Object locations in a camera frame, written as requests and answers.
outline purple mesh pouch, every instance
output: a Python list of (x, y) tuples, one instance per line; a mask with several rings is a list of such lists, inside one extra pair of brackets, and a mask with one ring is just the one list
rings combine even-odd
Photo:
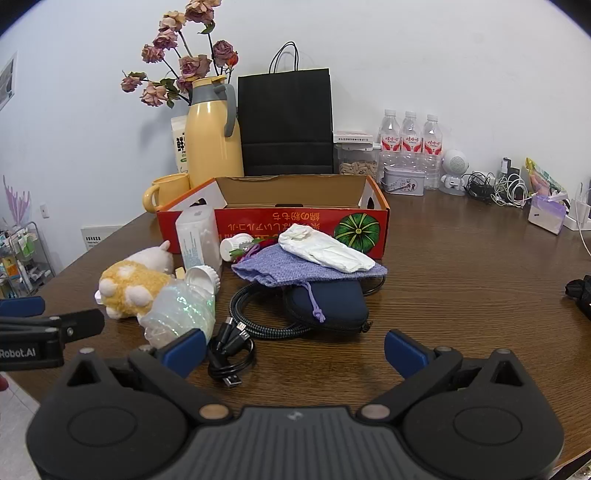
[(303, 285), (311, 281), (359, 280), (361, 278), (384, 277), (386, 267), (375, 264), (365, 272), (342, 273), (333, 268), (323, 267), (286, 252), (280, 245), (271, 245), (251, 257), (233, 264), (234, 273), (248, 281), (256, 281), (266, 287)]

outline white glove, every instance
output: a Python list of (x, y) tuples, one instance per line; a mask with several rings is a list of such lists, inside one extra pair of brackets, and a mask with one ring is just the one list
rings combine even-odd
[(308, 225), (294, 223), (279, 236), (279, 244), (286, 252), (343, 273), (368, 271), (375, 265), (367, 255)]

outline plush toy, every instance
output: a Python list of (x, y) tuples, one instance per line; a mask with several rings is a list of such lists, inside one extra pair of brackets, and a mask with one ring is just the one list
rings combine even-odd
[(169, 247), (170, 242), (166, 240), (159, 247), (145, 248), (127, 257), (126, 260), (141, 263), (150, 270), (170, 274), (173, 272), (173, 255), (167, 251)]
[(137, 261), (122, 260), (111, 265), (99, 281), (107, 315), (113, 320), (134, 316), (139, 320), (150, 311), (152, 301), (170, 280), (166, 273), (151, 270)]

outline navy pouch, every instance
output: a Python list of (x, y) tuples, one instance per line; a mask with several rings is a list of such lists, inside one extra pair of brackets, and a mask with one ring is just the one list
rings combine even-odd
[(365, 333), (369, 311), (358, 280), (305, 282), (287, 287), (283, 295), (287, 316), (314, 329)]

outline dried flower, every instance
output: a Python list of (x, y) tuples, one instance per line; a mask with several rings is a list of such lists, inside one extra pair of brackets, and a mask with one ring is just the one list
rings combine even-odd
[(164, 31), (168, 28), (179, 31), (186, 22), (187, 19), (185, 18), (184, 13), (176, 10), (166, 12), (160, 21), (160, 31)]
[(222, 0), (191, 0), (187, 4), (185, 17), (191, 22), (209, 25), (213, 21), (213, 8), (221, 4)]
[(142, 49), (142, 58), (146, 63), (156, 63), (157, 61), (162, 61), (164, 59), (164, 50), (146, 44)]
[(160, 106), (162, 100), (167, 100), (166, 87), (162, 85), (154, 86), (152, 82), (148, 82), (148, 86), (142, 93), (142, 102), (149, 106)]
[(208, 74), (211, 60), (207, 55), (199, 55), (197, 57), (182, 57), (178, 60), (181, 67), (181, 73), (185, 80), (202, 79)]
[(152, 42), (156, 48), (165, 48), (170, 50), (177, 46), (177, 34), (174, 30), (167, 29), (158, 33), (158, 37)]
[(233, 51), (230, 58), (226, 60), (226, 65), (228, 65), (230, 68), (233, 68), (236, 63), (238, 63), (238, 53)]
[(121, 89), (124, 92), (133, 92), (141, 83), (142, 81), (139, 78), (127, 76), (121, 81)]
[(213, 59), (218, 67), (223, 67), (233, 53), (234, 47), (225, 40), (217, 41), (213, 46)]
[(185, 80), (183, 77), (177, 79), (177, 87), (181, 92), (188, 92), (192, 86), (191, 80)]

